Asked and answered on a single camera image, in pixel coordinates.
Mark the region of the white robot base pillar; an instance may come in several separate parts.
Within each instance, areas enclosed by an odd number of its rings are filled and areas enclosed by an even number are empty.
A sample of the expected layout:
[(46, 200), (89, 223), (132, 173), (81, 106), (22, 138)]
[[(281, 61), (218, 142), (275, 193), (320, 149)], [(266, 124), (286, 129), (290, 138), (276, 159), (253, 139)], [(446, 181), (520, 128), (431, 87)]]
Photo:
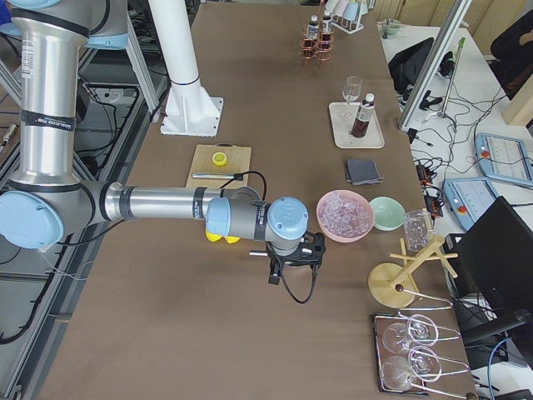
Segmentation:
[(201, 84), (186, 4), (151, 0), (149, 6), (171, 81), (161, 133), (214, 138), (223, 99)]

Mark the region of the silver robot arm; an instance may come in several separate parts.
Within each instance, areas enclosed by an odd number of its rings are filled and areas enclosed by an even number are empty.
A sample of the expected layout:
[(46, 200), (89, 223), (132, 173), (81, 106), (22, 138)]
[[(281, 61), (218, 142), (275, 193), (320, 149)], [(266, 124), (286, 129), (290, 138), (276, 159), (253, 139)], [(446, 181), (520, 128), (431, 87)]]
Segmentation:
[(223, 237), (262, 241), (270, 283), (283, 268), (317, 271), (324, 237), (307, 230), (306, 206), (293, 197), (264, 202), (249, 187), (142, 188), (85, 181), (72, 170), (78, 52), (124, 49), (124, 1), (15, 1), (12, 21), (22, 34), (20, 165), (1, 197), (1, 233), (37, 249), (104, 221), (192, 218)]

